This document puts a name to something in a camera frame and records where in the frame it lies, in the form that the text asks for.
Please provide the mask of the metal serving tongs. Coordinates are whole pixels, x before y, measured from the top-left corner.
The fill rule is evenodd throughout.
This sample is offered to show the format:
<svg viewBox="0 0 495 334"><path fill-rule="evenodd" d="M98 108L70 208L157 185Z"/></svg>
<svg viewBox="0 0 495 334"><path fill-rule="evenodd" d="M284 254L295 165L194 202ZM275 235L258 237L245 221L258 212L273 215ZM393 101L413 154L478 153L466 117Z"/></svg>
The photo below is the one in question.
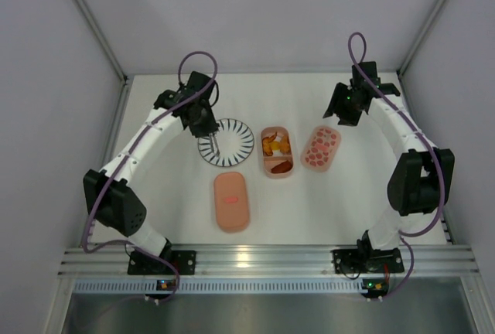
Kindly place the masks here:
<svg viewBox="0 0 495 334"><path fill-rule="evenodd" d="M213 156L218 158L220 156L220 148L217 141L217 134L216 133L209 134L209 140L210 140L210 146Z"/></svg>

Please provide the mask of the light pink lid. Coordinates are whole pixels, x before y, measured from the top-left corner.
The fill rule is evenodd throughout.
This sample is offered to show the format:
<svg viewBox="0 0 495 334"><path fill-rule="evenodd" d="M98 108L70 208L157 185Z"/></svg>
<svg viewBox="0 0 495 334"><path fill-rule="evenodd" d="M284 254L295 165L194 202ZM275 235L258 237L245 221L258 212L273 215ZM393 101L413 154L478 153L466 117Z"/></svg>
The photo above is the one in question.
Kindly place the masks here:
<svg viewBox="0 0 495 334"><path fill-rule="evenodd" d="M312 130L301 154L301 163L308 170L326 172L340 146L341 135L335 129L320 125Z"/></svg>

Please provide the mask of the orange fried shrimp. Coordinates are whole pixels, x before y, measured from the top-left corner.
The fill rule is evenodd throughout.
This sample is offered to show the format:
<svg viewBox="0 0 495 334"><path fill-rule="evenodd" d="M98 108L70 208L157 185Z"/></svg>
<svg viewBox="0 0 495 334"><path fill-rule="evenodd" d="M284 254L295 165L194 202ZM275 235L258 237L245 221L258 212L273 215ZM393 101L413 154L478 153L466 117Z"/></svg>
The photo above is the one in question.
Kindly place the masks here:
<svg viewBox="0 0 495 334"><path fill-rule="evenodd" d="M278 133L275 132L273 135L262 138L262 150L266 156L273 156L271 143L277 138L277 135Z"/></svg>

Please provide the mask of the pink divided lunch box tray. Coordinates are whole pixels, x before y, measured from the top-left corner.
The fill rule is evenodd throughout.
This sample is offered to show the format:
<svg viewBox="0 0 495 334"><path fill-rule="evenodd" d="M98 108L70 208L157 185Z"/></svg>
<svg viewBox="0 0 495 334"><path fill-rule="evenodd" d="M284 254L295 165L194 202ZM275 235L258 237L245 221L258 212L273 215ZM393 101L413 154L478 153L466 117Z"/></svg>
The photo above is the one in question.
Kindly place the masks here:
<svg viewBox="0 0 495 334"><path fill-rule="evenodd" d="M261 156L265 174L272 179L284 179L295 166L292 140L286 128L267 127L261 131Z"/></svg>

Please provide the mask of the fried egg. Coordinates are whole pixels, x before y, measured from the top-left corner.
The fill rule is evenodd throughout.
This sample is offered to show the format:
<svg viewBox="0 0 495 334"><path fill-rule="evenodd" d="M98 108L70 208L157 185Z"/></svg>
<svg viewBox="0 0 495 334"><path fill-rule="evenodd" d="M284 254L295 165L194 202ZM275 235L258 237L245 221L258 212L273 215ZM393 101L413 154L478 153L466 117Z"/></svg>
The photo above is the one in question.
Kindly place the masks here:
<svg viewBox="0 0 495 334"><path fill-rule="evenodd" d="M279 141L273 141L270 143L270 147L271 147L271 150L275 153L275 154L280 154L281 151L280 151L280 142Z"/></svg>

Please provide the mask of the brown meat slice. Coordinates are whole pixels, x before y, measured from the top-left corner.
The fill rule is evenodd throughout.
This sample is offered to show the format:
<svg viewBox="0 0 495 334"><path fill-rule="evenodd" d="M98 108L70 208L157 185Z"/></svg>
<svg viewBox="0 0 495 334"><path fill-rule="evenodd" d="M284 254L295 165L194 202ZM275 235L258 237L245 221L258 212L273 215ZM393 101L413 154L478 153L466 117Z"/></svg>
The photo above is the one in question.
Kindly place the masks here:
<svg viewBox="0 0 495 334"><path fill-rule="evenodd" d="M281 162L271 169L272 174L283 174L292 170L293 164L289 160Z"/></svg>

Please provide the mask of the pink lunch box lid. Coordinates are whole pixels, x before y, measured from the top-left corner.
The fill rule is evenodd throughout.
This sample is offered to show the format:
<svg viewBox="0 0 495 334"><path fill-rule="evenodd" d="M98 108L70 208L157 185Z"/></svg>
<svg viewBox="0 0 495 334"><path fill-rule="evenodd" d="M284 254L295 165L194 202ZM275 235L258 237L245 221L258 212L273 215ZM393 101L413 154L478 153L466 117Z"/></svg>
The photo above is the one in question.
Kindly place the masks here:
<svg viewBox="0 0 495 334"><path fill-rule="evenodd" d="M245 230L251 222L248 191L239 172L219 174L213 181L215 217L218 227L227 233Z"/></svg>

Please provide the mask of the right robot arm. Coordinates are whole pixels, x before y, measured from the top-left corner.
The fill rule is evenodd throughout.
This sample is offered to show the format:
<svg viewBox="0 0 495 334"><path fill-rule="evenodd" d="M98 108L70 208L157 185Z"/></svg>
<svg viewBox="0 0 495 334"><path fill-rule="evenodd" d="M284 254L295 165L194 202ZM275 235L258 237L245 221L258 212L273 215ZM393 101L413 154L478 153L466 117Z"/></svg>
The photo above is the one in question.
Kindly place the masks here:
<svg viewBox="0 0 495 334"><path fill-rule="evenodd" d="M392 83L381 82L374 62L353 65L349 84L338 83L325 117L355 127L366 114L373 120L397 159L388 181L388 205L374 225L357 240L353 266L366 272L404 270L398 245L402 237L429 233L449 198L455 156L425 137Z"/></svg>

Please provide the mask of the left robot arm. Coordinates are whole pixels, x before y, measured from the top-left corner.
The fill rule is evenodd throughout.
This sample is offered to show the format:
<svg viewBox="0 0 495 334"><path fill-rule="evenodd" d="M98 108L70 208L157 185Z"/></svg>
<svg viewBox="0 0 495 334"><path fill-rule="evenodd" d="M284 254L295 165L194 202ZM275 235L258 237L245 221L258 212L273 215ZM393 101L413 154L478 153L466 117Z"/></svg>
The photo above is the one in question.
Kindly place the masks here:
<svg viewBox="0 0 495 334"><path fill-rule="evenodd" d="M151 258L168 260L171 244L148 221L147 209L132 187L186 129L196 138L217 132L210 103L215 88L214 77L193 71L178 90L166 90L157 97L142 126L108 164L84 175L87 221L117 231L122 238L113 240L113 245L132 246Z"/></svg>

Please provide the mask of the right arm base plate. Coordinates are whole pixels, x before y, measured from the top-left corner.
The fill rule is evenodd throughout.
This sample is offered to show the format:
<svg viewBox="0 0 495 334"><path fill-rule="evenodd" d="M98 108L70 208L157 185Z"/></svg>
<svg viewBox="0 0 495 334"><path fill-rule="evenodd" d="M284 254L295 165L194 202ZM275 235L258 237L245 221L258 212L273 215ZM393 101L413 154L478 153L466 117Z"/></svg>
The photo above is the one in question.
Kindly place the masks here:
<svg viewBox="0 0 495 334"><path fill-rule="evenodd" d="M335 249L332 255L337 274L384 274L385 268L392 274L405 271L398 248L372 251Z"/></svg>

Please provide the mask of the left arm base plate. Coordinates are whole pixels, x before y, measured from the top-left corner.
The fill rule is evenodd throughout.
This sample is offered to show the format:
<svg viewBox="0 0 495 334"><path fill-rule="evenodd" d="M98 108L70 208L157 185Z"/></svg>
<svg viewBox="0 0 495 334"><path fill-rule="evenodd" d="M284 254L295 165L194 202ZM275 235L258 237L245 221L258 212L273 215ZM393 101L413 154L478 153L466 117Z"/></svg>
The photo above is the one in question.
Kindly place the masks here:
<svg viewBox="0 0 495 334"><path fill-rule="evenodd" d="M173 250L169 263L180 275L194 275L196 270L196 252L194 250ZM129 255L128 275L172 275L174 272L162 262L132 251Z"/></svg>

